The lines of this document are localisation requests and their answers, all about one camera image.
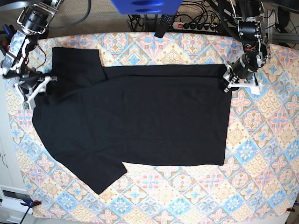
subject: patterned tablecloth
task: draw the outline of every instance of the patterned tablecloth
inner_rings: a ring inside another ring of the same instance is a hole
[[[51,69],[52,47],[99,49],[103,66],[216,64],[242,54],[241,44],[231,38],[175,33],[163,39],[152,33],[77,35],[39,43],[47,55],[43,71]],[[42,201],[34,216],[106,224],[219,224],[285,214],[299,192],[298,54],[272,45],[271,61],[257,75],[261,95],[243,88],[234,92],[224,166],[126,163],[128,173],[100,195],[49,155],[32,126],[32,113],[22,110],[12,83],[6,83],[23,180],[32,198]],[[38,48],[29,58],[35,67],[45,60]],[[94,178],[102,177],[94,173]]]

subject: black clothing item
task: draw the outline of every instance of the black clothing item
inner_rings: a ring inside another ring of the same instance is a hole
[[[231,93],[224,65],[102,68],[98,50],[54,48],[33,124],[46,149],[100,194],[123,162],[223,165]]]

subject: power strip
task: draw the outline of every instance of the power strip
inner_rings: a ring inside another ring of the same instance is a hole
[[[213,32],[218,33],[217,31],[218,23],[189,23],[189,22],[174,22],[172,27],[176,30],[193,30],[193,31],[206,31],[206,32]]]

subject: black t-shirt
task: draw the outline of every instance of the black t-shirt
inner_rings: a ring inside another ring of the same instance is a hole
[[[123,162],[223,165],[231,93],[224,65],[106,67],[98,50],[53,49],[33,125],[54,159],[100,194]]]

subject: table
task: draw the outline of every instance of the table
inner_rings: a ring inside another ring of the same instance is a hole
[[[167,33],[163,39],[153,33],[90,34],[39,44],[46,53],[44,72],[51,70],[53,47],[99,49],[103,66],[219,64],[242,55],[232,38],[196,34]],[[218,224],[285,214],[299,193],[298,54],[271,45],[271,60],[257,74],[261,95],[244,88],[233,93],[224,166],[125,163],[128,173],[100,195],[49,155],[32,126],[32,112],[22,110],[13,83],[6,83],[21,174],[28,193],[42,201],[34,216],[106,224]],[[29,59],[37,67],[45,55],[36,48]]]

